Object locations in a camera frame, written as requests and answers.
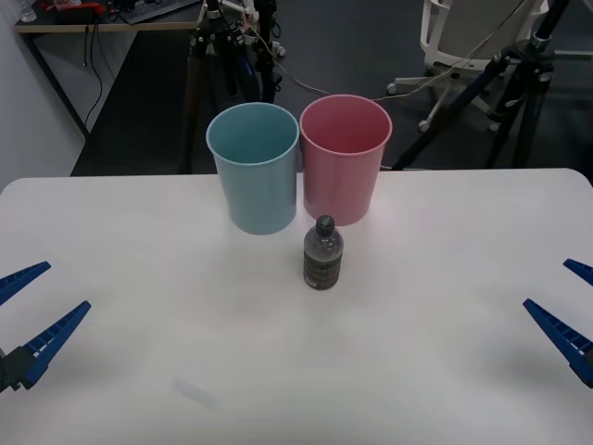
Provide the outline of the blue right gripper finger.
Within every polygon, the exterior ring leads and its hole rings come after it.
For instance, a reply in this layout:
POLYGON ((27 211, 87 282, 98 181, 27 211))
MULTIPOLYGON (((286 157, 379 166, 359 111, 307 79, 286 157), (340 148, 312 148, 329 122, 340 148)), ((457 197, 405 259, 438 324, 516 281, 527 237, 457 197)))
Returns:
POLYGON ((573 372, 588 388, 591 388, 592 341, 531 299, 527 299, 523 306, 566 359, 573 372))
POLYGON ((572 259, 567 259, 562 265, 589 285, 593 285, 593 268, 591 266, 572 259))

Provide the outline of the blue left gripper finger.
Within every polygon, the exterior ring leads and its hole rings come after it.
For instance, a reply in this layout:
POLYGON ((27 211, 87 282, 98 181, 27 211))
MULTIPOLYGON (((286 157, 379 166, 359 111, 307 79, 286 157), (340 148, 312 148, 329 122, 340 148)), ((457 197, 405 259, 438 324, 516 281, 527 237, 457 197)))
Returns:
POLYGON ((33 266, 24 268, 18 272, 12 273, 0 279, 0 305, 3 305, 25 286, 38 278, 51 268, 47 261, 43 261, 33 266))
POLYGON ((31 389, 68 341, 92 305, 83 301, 38 336, 4 357, 4 389, 31 389))

